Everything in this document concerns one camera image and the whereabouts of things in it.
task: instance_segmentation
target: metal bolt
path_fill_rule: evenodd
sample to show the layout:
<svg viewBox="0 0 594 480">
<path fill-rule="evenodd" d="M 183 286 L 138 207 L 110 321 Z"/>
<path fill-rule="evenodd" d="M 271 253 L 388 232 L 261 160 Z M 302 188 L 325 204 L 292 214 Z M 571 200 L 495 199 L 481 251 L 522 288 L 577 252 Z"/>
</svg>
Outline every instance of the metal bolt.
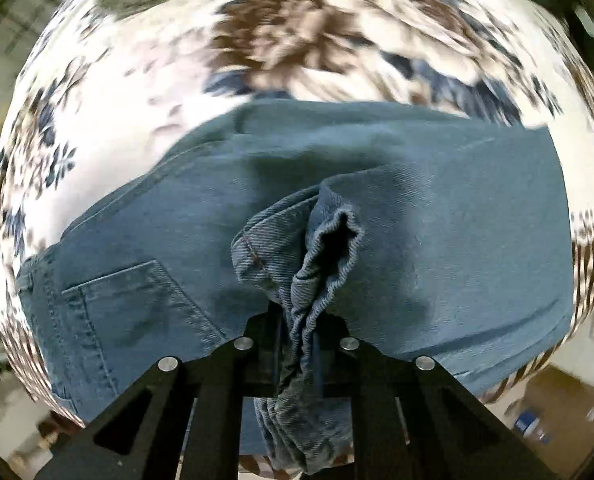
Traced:
<svg viewBox="0 0 594 480">
<path fill-rule="evenodd" d="M 174 357 L 164 357 L 160 359 L 157 366 L 162 372 L 171 372 L 179 366 L 179 361 Z"/>
<path fill-rule="evenodd" d="M 414 364 L 416 364 L 417 368 L 420 370 L 427 372 L 434 368 L 434 359 L 432 357 L 428 357 L 427 355 L 421 355 L 414 360 Z"/>
<path fill-rule="evenodd" d="M 339 345 L 344 350 L 350 350 L 350 351 L 352 351 L 352 350 L 356 350 L 357 348 L 359 348 L 359 340 L 358 339 L 355 339 L 353 337 L 344 337 L 339 342 Z"/>
<path fill-rule="evenodd" d="M 249 337 L 239 337 L 235 339 L 235 348 L 237 350 L 250 350 L 253 347 L 254 341 Z"/>
</svg>

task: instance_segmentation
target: crumpled denim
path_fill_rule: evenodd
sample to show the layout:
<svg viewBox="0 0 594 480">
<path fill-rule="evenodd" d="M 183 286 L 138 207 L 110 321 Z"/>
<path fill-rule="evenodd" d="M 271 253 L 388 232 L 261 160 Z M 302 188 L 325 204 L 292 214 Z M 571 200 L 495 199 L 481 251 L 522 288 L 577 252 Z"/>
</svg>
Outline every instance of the crumpled denim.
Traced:
<svg viewBox="0 0 594 480">
<path fill-rule="evenodd" d="M 351 439 L 348 404 L 312 388 L 321 311 L 480 393 L 565 335 L 570 259 L 547 130 L 279 100 L 185 136 L 25 262 L 17 286 L 52 387 L 84 420 L 161 356 L 241 334 L 270 297 L 291 352 L 279 397 L 255 401 L 256 421 L 244 407 L 240 450 L 314 472 Z"/>
</svg>

